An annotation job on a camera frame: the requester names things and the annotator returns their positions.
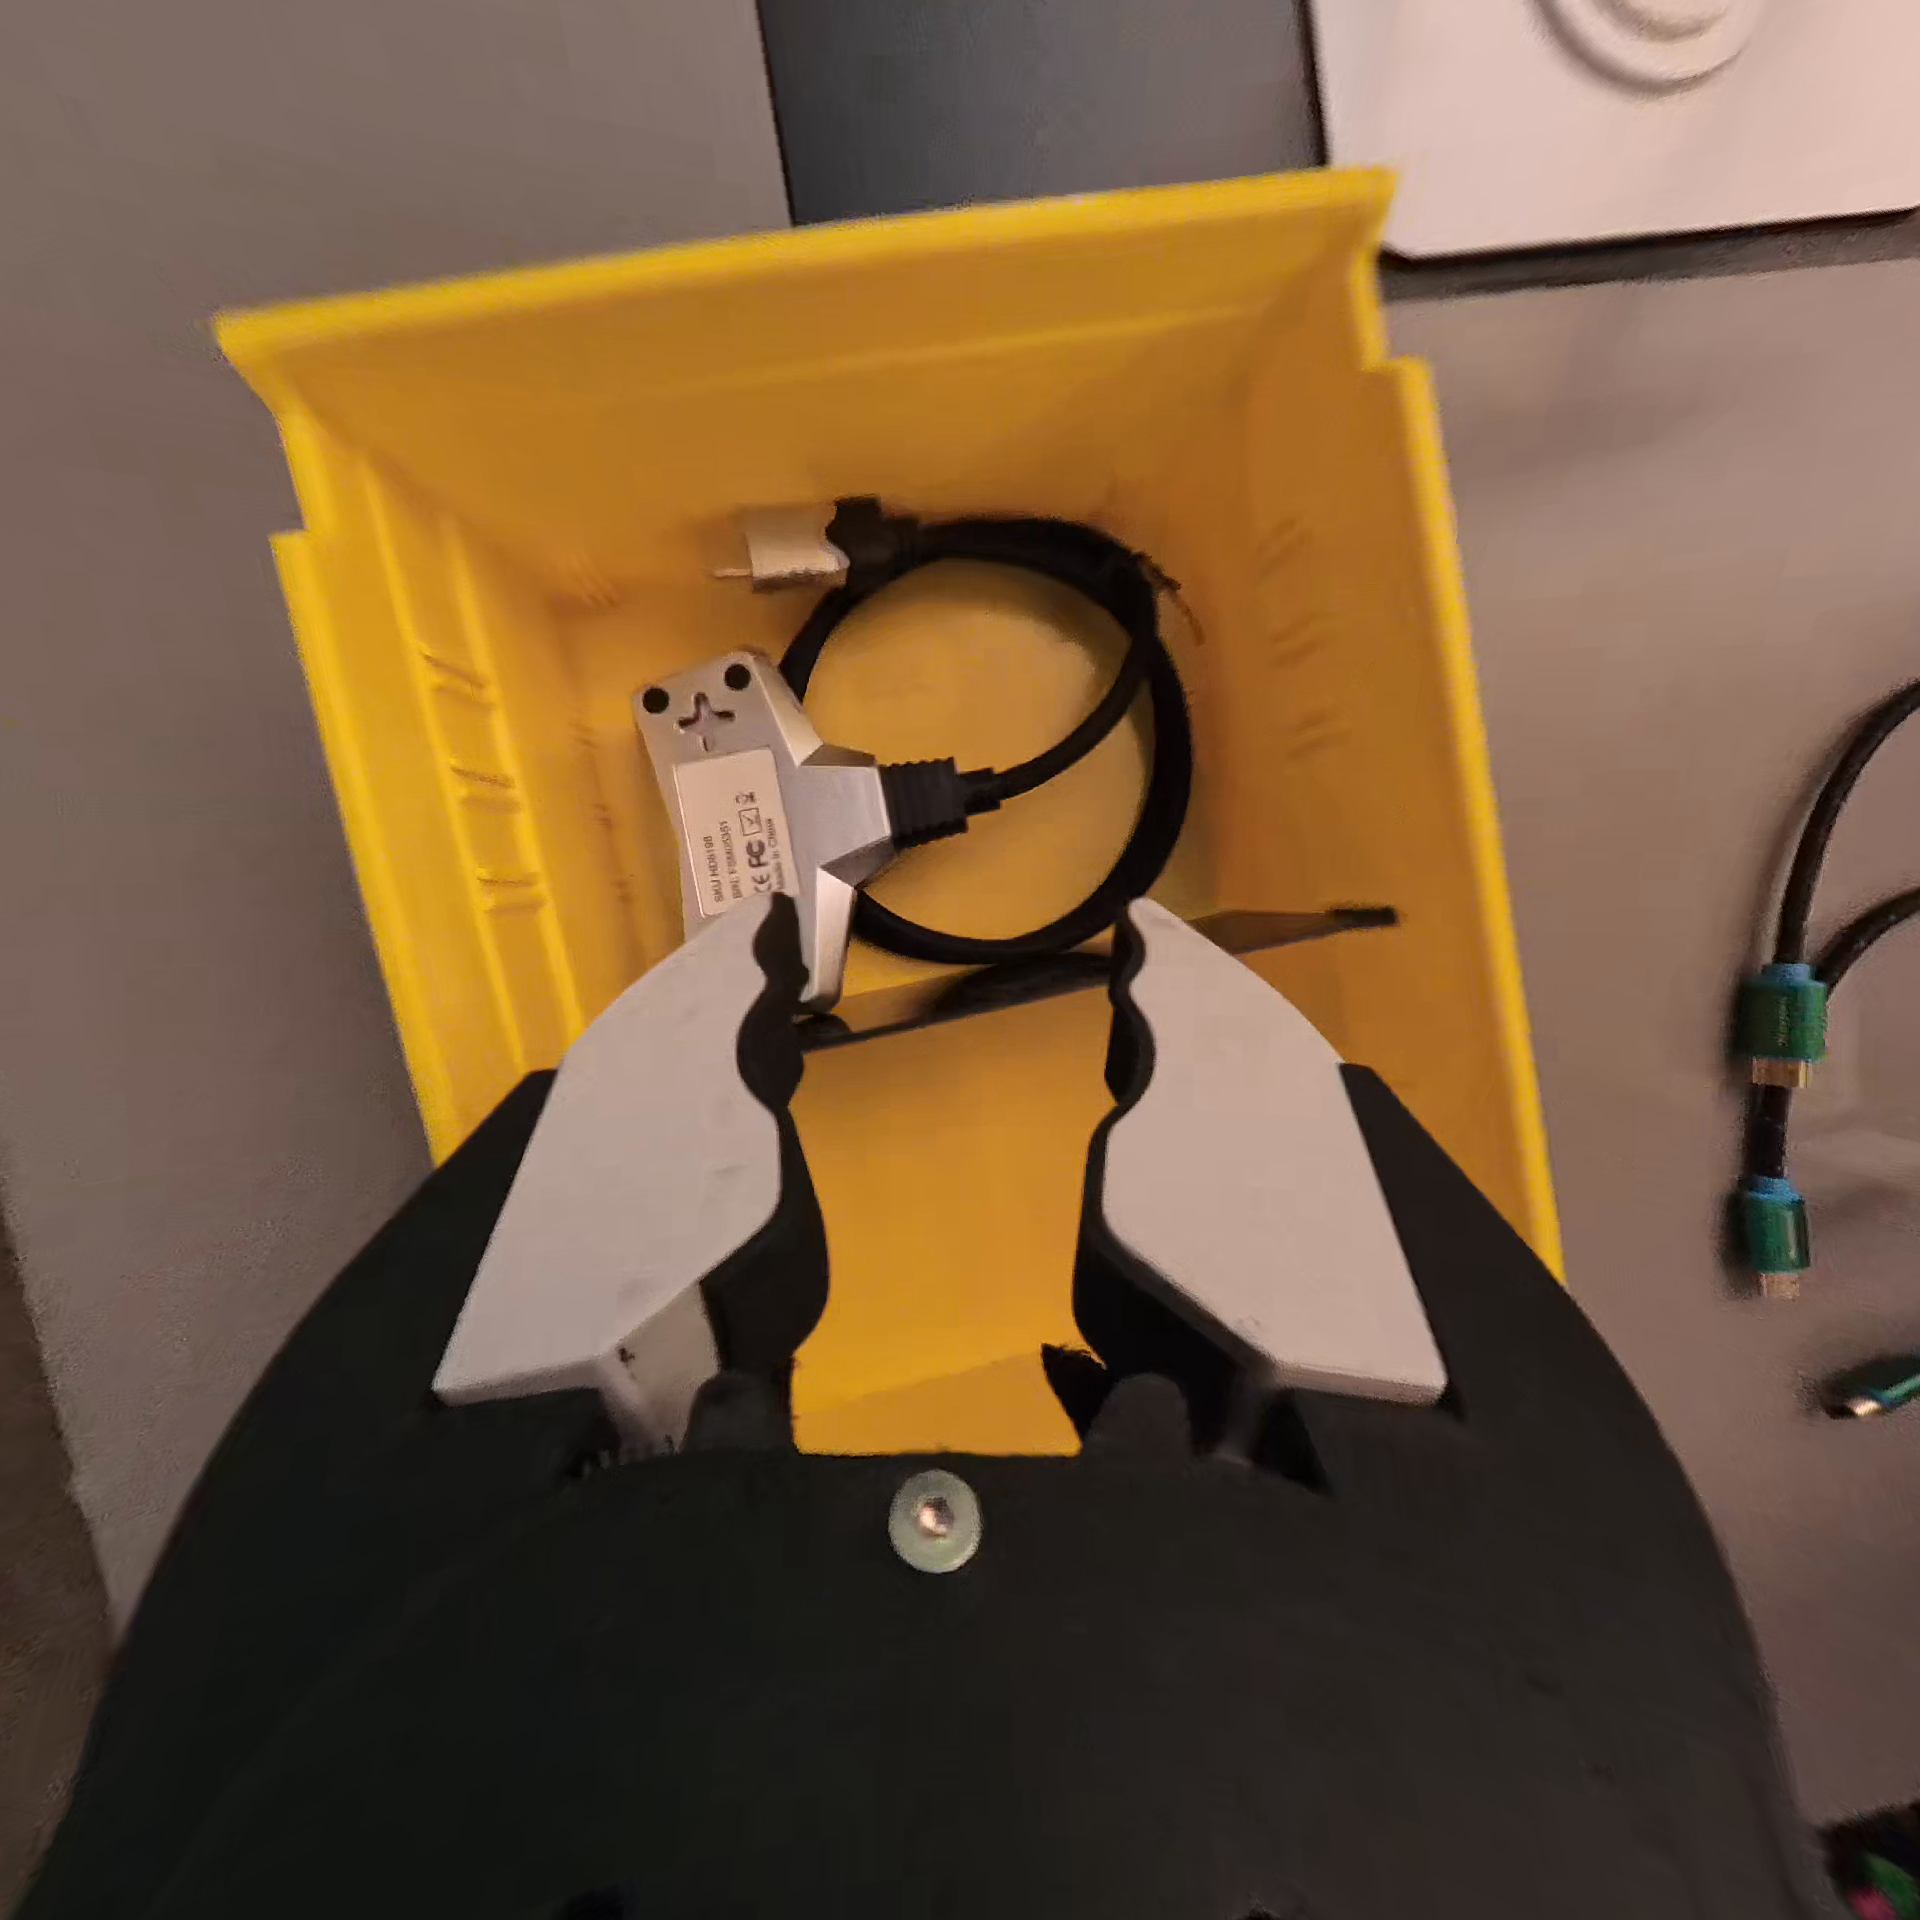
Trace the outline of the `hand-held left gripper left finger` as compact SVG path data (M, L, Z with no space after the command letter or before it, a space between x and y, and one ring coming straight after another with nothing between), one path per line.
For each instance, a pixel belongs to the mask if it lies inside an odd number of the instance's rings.
M734 908L565 1055L435 1379L444 1404L591 1390L690 1411L721 1375L785 1399L827 1304L789 1112L803 1076L794 900Z

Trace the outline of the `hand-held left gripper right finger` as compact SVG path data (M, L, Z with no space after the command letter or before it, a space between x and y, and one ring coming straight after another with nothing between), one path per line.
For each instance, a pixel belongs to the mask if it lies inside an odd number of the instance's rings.
M1078 1329L1206 1409L1278 1390L1436 1404L1439 1343L1345 1061L1165 905L1118 924L1111 1112L1089 1145Z

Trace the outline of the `silver HDMI splitter with cable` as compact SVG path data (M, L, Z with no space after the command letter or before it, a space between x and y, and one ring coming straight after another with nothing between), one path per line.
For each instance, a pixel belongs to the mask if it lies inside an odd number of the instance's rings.
M1167 871L1192 791L1192 721L1162 625L1182 588L1147 552L1056 516L892 513L872 495L745 519L755 589L819 586L799 632L771 658L741 649L644 686L633 702L664 812L678 831L686 933L769 898L795 903L803 1010L844 994L855 944L932 967L1003 969L1089 947ZM881 762L833 747L803 693L827 641L878 594L943 565L978 565L1063 588L1123 637L1113 682L1058 745L1008 770L952 759ZM1150 764L1138 820L1111 871L1075 908L1013 937L948 933L868 900L901 856L970 831L972 821L1063 779L1135 707Z

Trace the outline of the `yellow plastic bin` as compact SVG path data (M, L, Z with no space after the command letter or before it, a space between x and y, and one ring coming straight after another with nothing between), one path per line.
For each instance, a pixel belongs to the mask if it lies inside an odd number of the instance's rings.
M1196 780L1170 909L1387 905L1261 972L1560 1279L1467 600L1427 371L1392 357L1382 172L1154 187L234 312L303 524L276 565L432 1165L684 943L633 697L780 657L741 516L1058 516L1182 589ZM855 614L805 709L1001 768L1122 638L948 567ZM837 1049L798 1130L833 1252L803 1450L1063 1453L1041 1346L1109 1110L1106 990Z

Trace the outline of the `black bin divider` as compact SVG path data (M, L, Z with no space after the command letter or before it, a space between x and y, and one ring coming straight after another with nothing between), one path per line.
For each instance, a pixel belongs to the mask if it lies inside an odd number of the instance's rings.
M1318 944L1351 931L1388 930L1399 924L1400 916L1387 905L1318 912L1221 909L1188 922L1213 949L1236 958ZM1113 937L1104 935L1087 949L960 969L851 994L827 1014L799 1015L795 1030L803 1055L868 1043L1050 1000L1107 990L1113 970Z

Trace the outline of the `white rounded base plate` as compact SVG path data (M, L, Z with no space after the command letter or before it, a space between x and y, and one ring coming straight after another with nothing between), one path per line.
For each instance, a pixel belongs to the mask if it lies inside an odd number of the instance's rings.
M1915 2L1313 2L1382 251L1548 254L1916 213Z

